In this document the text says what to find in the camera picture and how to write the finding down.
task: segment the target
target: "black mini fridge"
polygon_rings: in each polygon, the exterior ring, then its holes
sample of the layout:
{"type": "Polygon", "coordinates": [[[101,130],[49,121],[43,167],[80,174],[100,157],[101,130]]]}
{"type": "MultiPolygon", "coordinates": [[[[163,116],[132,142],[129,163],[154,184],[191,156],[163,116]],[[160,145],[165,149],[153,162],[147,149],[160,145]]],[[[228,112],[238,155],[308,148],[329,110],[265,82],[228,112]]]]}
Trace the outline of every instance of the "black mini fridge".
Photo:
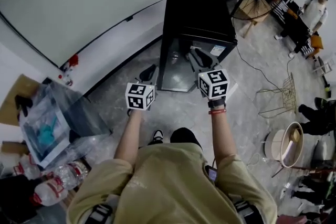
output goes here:
{"type": "Polygon", "coordinates": [[[158,90],[189,92],[195,87],[190,49],[203,49],[221,62],[236,45],[225,0],[167,0],[158,90]]]}

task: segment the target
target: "cardboard box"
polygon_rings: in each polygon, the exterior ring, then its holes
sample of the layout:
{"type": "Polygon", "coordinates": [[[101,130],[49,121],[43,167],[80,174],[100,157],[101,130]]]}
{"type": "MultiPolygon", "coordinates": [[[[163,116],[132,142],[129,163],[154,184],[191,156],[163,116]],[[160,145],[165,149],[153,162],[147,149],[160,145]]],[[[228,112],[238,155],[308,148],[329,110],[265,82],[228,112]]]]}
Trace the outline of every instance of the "cardboard box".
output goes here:
{"type": "Polygon", "coordinates": [[[18,110],[16,108],[15,97],[20,95],[22,97],[30,98],[36,93],[39,85],[39,82],[21,74],[20,77],[18,77],[18,79],[15,81],[6,99],[1,105],[0,123],[19,126],[17,116],[20,112],[20,109],[18,110]]]}

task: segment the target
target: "plastic bottle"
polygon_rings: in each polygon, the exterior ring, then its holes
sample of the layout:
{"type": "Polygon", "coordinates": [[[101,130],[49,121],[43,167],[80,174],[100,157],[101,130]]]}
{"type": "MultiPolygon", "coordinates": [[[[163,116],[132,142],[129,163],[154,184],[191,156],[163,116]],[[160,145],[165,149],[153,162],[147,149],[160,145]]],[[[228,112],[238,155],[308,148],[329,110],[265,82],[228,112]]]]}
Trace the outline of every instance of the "plastic bottle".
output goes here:
{"type": "Polygon", "coordinates": [[[40,169],[34,162],[31,155],[23,155],[18,166],[14,166],[16,175],[25,175],[29,180],[36,179],[42,176],[40,169]]]}
{"type": "Polygon", "coordinates": [[[68,196],[68,191],[62,187],[58,179],[50,179],[35,187],[33,200],[44,206],[52,206],[68,196]]]}
{"type": "Polygon", "coordinates": [[[81,162],[61,165],[54,170],[54,178],[61,181],[63,188],[71,190],[77,187],[87,177],[88,170],[81,162]]]}

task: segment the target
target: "red bracelet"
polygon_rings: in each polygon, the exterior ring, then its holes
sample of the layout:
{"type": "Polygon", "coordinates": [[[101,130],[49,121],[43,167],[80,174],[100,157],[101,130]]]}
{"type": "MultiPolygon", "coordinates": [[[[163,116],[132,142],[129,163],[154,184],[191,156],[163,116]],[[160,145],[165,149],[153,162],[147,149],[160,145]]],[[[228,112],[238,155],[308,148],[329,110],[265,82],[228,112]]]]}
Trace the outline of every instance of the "red bracelet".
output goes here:
{"type": "Polygon", "coordinates": [[[209,115],[220,114],[220,113],[225,113],[225,112],[226,112],[226,109],[211,110],[209,111],[209,115]]]}

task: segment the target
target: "white shirt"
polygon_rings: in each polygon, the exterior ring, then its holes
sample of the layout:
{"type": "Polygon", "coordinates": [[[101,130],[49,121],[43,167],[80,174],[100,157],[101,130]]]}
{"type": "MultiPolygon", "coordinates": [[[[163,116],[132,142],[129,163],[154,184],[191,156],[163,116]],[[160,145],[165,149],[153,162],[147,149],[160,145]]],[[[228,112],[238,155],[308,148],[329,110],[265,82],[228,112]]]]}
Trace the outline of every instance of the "white shirt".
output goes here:
{"type": "Polygon", "coordinates": [[[318,22],[325,23],[328,11],[324,4],[320,4],[318,0],[306,0],[307,8],[301,19],[307,27],[314,29],[318,22]]]}

